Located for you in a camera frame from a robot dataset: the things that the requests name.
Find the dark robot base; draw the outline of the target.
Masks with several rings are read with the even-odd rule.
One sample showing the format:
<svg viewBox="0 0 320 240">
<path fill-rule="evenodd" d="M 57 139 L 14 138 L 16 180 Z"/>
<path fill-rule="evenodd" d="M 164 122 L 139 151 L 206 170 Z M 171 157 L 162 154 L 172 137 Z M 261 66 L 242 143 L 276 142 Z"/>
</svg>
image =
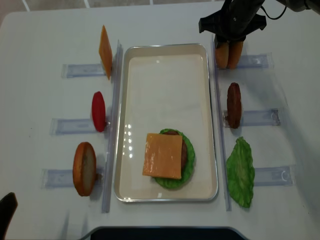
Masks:
<svg viewBox="0 0 320 240">
<path fill-rule="evenodd" d="M 103 227 L 87 240 L 245 240 L 230 228 L 214 227 Z"/>
</svg>

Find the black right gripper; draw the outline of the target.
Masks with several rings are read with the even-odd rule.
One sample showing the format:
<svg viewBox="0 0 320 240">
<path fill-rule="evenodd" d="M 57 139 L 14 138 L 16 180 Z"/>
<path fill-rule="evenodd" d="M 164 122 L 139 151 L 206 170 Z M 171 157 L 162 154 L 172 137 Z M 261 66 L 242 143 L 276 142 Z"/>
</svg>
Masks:
<svg viewBox="0 0 320 240">
<path fill-rule="evenodd" d="M 266 25 L 266 17 L 257 14 L 264 0 L 226 0 L 222 8 L 199 20 L 199 32 L 215 34 L 214 46 L 243 42 L 246 36 Z"/>
</svg>

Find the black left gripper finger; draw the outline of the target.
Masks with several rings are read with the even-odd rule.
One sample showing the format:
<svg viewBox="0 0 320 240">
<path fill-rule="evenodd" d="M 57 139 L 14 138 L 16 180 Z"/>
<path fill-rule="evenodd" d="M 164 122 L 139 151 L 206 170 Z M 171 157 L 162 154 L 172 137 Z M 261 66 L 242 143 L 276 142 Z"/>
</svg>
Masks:
<svg viewBox="0 0 320 240">
<path fill-rule="evenodd" d="M 4 240 L 10 222 L 18 207 L 18 201 L 14 192 L 8 193 L 0 200 L 0 239 Z"/>
</svg>

